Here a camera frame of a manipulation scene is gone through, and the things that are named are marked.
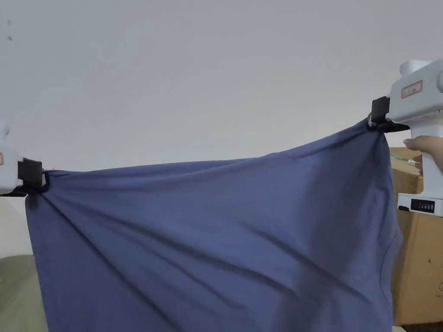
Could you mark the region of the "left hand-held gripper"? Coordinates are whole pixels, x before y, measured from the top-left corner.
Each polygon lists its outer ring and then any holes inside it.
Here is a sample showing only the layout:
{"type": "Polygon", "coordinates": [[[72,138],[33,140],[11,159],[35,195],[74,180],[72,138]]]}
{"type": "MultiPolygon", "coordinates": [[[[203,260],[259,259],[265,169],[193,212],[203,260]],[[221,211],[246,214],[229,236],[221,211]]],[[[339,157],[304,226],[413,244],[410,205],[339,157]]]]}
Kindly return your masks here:
{"type": "Polygon", "coordinates": [[[10,127],[0,123],[0,195],[25,197],[50,188],[49,172],[43,172],[42,163],[22,157],[7,141],[10,127]]]}

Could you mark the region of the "person's right hand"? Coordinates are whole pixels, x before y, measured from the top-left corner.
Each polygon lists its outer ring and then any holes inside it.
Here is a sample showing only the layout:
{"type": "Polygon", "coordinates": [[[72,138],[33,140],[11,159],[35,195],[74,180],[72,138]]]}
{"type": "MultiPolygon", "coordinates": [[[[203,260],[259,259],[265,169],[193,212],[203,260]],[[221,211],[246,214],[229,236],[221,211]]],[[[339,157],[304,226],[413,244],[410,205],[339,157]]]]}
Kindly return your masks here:
{"type": "Polygon", "coordinates": [[[412,151],[420,151],[421,155],[413,158],[415,167],[423,176],[423,156],[431,156],[440,172],[443,172],[443,138],[436,136],[417,136],[403,141],[405,146],[412,151]]]}

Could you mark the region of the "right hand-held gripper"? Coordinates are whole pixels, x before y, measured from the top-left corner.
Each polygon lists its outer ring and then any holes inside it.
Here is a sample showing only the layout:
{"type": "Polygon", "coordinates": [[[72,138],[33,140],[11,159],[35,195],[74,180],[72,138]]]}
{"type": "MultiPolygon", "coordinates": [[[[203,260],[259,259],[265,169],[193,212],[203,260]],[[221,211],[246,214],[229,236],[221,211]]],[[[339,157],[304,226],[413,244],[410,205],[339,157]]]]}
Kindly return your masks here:
{"type": "MultiPolygon", "coordinates": [[[[390,93],[372,101],[369,131],[411,132],[442,137],[443,61],[410,60],[400,66],[401,78],[390,93]]],[[[443,215],[443,175],[428,154],[423,156],[424,188],[419,194],[400,193],[398,209],[436,217],[443,215]]]]}

